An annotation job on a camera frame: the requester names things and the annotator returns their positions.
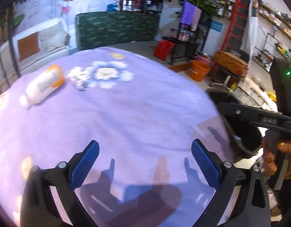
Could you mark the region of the orange white tissue pack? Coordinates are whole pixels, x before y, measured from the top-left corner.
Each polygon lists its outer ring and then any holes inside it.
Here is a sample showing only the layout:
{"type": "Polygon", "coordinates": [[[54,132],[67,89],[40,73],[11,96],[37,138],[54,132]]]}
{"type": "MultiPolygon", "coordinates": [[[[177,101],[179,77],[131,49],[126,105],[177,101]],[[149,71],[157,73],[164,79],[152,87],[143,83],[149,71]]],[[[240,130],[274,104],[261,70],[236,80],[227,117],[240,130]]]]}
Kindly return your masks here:
{"type": "Polygon", "coordinates": [[[59,65],[52,65],[28,84],[24,97],[28,106],[40,104],[65,83],[59,65]]]}

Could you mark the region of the white paper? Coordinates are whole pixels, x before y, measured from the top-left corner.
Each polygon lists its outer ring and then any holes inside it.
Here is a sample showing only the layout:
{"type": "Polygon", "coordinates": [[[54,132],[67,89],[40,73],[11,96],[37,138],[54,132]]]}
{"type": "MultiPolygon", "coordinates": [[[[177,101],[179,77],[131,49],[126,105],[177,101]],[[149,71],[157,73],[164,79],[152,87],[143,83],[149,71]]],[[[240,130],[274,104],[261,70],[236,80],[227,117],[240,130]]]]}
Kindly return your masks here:
{"type": "Polygon", "coordinates": [[[74,67],[66,74],[67,80],[79,91],[87,89],[87,76],[84,73],[83,68],[74,67]]]}

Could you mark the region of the dark brown trash bin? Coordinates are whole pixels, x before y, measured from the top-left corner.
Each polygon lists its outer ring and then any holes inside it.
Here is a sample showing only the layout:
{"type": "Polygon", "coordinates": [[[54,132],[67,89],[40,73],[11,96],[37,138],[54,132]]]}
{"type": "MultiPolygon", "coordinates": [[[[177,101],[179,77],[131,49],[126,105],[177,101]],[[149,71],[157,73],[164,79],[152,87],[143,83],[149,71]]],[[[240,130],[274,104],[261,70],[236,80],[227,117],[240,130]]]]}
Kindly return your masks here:
{"type": "MultiPolygon", "coordinates": [[[[234,95],[226,91],[209,88],[206,93],[215,105],[218,105],[219,102],[240,104],[240,101],[234,95]]],[[[222,114],[221,118],[229,135],[233,161],[238,162],[257,155],[262,140],[259,129],[236,117],[222,114]]]]}

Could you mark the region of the yellow tray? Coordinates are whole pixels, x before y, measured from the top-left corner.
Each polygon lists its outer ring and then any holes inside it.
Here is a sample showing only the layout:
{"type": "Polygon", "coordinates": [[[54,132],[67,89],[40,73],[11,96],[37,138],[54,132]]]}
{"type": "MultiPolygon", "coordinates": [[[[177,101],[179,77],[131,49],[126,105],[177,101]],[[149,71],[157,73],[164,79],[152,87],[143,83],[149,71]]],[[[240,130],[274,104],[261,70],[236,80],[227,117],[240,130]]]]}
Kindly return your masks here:
{"type": "Polygon", "coordinates": [[[270,98],[272,101],[277,102],[277,100],[276,100],[276,95],[275,95],[274,93],[269,92],[269,93],[268,93],[268,96],[269,96],[269,98],[270,98]]]}

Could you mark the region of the pink plastic bucket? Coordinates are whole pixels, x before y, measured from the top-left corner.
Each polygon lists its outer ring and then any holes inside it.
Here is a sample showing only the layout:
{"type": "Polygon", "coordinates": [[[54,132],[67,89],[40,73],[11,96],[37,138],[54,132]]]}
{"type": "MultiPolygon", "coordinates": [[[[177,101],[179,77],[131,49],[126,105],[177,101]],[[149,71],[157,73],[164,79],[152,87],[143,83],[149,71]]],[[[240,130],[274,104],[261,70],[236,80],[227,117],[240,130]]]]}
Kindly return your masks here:
{"type": "Polygon", "coordinates": [[[208,67],[212,68],[215,64],[215,62],[211,59],[210,56],[198,54],[197,60],[206,64],[208,67]]]}

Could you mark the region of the red ladder shelf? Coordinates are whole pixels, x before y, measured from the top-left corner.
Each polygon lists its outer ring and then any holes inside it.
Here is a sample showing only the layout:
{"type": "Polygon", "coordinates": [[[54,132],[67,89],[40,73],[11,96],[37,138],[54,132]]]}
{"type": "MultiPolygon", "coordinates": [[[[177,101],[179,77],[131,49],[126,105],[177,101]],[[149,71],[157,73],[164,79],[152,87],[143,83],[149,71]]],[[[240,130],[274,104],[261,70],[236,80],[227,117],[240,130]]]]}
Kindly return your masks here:
{"type": "Polygon", "coordinates": [[[248,22],[250,0],[236,0],[221,51],[239,49],[248,22]]]}

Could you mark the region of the orange plastic bucket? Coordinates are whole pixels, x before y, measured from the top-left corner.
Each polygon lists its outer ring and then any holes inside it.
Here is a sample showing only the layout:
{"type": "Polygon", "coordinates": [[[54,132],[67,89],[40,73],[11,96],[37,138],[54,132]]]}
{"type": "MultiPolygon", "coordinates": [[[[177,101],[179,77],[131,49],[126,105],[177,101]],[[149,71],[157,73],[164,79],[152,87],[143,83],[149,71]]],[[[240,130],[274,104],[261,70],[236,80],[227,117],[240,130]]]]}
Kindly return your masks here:
{"type": "Polygon", "coordinates": [[[202,82],[204,77],[207,75],[207,73],[210,71],[210,67],[197,60],[191,61],[191,68],[188,71],[188,75],[191,79],[193,79],[196,82],[202,82]]]}

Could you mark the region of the black metal rack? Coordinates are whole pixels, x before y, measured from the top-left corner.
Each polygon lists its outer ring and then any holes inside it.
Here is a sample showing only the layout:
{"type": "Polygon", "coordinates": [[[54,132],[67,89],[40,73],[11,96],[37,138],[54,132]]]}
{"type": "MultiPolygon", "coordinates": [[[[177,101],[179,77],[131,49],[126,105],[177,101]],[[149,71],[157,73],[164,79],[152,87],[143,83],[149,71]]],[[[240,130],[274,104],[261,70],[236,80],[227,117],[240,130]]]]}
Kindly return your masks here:
{"type": "Polygon", "coordinates": [[[195,31],[191,30],[190,25],[179,23],[177,29],[171,29],[171,36],[163,36],[163,40],[172,42],[174,45],[168,55],[168,64],[173,66],[175,62],[184,59],[190,60],[202,51],[207,40],[212,19],[208,17],[200,18],[195,31]]]}

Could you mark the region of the purple floral tablecloth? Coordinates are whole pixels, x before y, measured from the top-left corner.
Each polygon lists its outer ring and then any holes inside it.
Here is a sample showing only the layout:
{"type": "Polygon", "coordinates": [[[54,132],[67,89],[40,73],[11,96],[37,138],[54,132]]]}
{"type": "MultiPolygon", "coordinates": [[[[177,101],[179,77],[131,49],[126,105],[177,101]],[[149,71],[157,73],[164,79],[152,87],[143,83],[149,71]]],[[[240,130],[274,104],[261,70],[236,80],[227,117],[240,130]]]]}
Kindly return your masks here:
{"type": "Polygon", "coordinates": [[[0,95],[0,205],[18,226],[27,175],[69,161],[91,140],[100,154],[76,194],[99,226],[192,226],[215,190],[192,153],[193,140],[232,159],[223,120],[205,91],[155,61],[115,48],[55,61],[81,67],[91,86],[70,82],[43,103],[21,96],[40,74],[0,95]]]}

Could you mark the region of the pink towel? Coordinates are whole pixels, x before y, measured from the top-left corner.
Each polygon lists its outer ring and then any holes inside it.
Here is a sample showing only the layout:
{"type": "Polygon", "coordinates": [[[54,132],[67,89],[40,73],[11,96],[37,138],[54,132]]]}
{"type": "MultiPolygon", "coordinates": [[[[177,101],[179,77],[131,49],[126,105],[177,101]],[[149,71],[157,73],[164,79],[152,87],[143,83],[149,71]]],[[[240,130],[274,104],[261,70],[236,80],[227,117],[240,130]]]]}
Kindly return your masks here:
{"type": "Polygon", "coordinates": [[[199,9],[198,7],[195,7],[194,14],[193,14],[193,19],[191,23],[191,31],[196,31],[198,27],[199,20],[201,18],[202,10],[199,9]]]}

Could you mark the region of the purple towel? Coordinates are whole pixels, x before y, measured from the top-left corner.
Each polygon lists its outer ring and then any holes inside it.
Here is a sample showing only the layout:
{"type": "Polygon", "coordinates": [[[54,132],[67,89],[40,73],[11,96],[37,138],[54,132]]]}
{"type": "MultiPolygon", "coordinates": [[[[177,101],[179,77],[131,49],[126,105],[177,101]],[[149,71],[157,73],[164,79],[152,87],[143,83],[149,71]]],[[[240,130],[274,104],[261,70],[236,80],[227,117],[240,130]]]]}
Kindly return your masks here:
{"type": "Polygon", "coordinates": [[[193,22],[195,8],[196,7],[190,2],[184,1],[182,6],[180,23],[190,26],[193,22]]]}

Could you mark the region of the white sofa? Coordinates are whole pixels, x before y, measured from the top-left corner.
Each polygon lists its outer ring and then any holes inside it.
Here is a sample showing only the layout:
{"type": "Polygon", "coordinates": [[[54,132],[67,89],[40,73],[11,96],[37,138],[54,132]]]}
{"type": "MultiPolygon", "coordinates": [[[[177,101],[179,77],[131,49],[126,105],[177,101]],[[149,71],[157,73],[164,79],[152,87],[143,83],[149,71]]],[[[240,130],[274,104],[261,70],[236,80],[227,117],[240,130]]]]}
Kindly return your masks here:
{"type": "MultiPolygon", "coordinates": [[[[21,75],[69,55],[69,34],[62,17],[32,26],[12,38],[15,60],[21,75]]],[[[0,47],[0,85],[18,79],[9,42],[0,47]]]]}

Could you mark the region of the brown cushion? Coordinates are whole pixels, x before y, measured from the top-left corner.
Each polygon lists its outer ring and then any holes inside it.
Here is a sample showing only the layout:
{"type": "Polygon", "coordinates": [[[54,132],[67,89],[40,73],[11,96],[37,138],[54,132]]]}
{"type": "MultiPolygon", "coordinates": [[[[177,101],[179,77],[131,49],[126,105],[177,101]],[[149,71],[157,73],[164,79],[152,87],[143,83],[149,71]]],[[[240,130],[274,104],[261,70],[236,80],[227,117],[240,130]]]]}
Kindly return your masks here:
{"type": "Polygon", "coordinates": [[[39,33],[35,32],[25,38],[18,40],[19,62],[40,52],[39,33]]]}

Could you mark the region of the green patterned counter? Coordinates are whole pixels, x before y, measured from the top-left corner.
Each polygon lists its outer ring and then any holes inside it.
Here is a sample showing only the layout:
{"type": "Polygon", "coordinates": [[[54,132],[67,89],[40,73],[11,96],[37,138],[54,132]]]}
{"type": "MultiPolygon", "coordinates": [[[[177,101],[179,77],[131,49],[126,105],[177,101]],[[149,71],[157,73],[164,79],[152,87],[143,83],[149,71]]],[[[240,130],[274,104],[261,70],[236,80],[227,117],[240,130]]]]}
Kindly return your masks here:
{"type": "Polygon", "coordinates": [[[154,40],[160,15],[142,12],[88,12],[75,17],[80,50],[114,44],[154,40]]]}

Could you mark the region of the blue wall sign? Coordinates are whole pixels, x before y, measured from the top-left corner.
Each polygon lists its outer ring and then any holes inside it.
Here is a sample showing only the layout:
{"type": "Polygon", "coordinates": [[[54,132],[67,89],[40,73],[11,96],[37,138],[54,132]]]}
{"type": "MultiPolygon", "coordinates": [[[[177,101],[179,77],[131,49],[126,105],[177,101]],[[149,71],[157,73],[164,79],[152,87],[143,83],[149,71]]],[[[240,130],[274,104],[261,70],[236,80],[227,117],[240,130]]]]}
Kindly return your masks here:
{"type": "Polygon", "coordinates": [[[221,32],[222,28],[223,28],[223,23],[216,20],[212,20],[210,29],[215,30],[217,32],[221,32]]]}

